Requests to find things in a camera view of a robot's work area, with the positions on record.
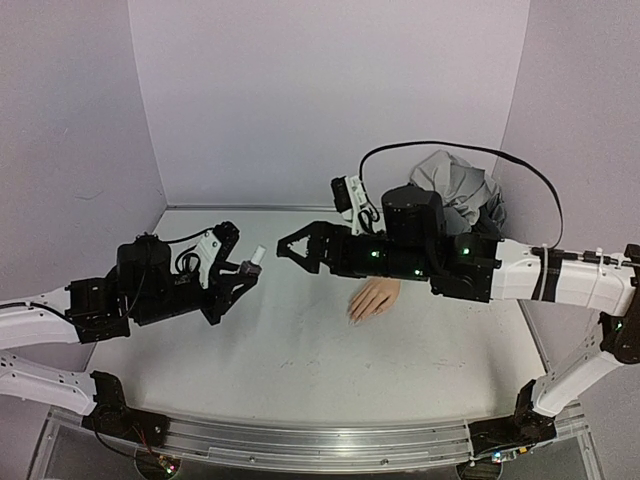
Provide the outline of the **nail polish bottle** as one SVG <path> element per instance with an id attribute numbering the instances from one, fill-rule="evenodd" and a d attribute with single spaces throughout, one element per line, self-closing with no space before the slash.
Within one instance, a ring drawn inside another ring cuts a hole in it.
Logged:
<path id="1" fill-rule="evenodd" d="M 251 260 L 244 260 L 239 267 L 238 273 L 241 275 L 258 277 L 262 272 L 259 264 L 253 263 Z"/>

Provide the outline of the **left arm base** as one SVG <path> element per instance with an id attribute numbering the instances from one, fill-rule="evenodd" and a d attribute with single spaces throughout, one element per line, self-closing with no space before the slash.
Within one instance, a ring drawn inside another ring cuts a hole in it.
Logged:
<path id="1" fill-rule="evenodd" d="M 169 418 L 160 413 L 132 408 L 127 404 L 121 381 L 110 373 L 93 371 L 90 384 L 94 406 L 82 416 L 81 427 L 90 431 L 95 439 L 116 455 L 134 459 L 135 455 L 108 444 L 106 437 L 141 445 L 149 455 L 154 448 L 164 447 L 168 436 Z"/>

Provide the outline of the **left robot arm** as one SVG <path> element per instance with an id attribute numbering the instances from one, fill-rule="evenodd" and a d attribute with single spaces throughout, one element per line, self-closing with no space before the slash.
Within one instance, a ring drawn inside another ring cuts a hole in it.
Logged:
<path id="1" fill-rule="evenodd" d="M 13 348 L 40 344 L 89 344 L 127 338 L 131 327 L 199 312 L 209 325 L 254 286 L 266 249 L 257 246 L 240 264 L 229 256 L 239 229 L 225 221 L 172 241 L 142 234 L 118 247 L 115 266 L 103 277 L 1 306 L 1 392 L 93 416 L 116 437 L 131 433 L 135 416 L 119 379 L 103 372 L 56 371 L 11 355 Z"/>

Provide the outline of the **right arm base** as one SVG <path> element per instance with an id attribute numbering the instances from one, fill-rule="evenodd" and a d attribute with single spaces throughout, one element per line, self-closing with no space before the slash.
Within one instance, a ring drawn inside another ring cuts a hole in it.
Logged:
<path id="1" fill-rule="evenodd" d="M 472 458 L 480 460 L 495 453 L 529 448 L 556 437 L 555 417 L 534 410 L 536 381 L 529 381 L 518 393 L 511 415 L 476 420 L 469 424 Z"/>

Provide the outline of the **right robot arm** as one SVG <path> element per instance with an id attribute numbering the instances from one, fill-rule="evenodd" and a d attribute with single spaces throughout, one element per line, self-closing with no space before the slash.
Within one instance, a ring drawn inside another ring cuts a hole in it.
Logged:
<path id="1" fill-rule="evenodd" d="M 526 394 L 526 406 L 541 416 L 556 416 L 610 372 L 638 363 L 638 246 L 605 255 L 475 232 L 450 235 L 441 196 L 414 185 L 387 191 L 382 210 L 380 234 L 314 221 L 280 239 L 277 254 L 311 274 L 326 265 L 340 277 L 423 281 L 433 294 L 457 300 L 532 300 L 600 312 L 602 326 Z"/>

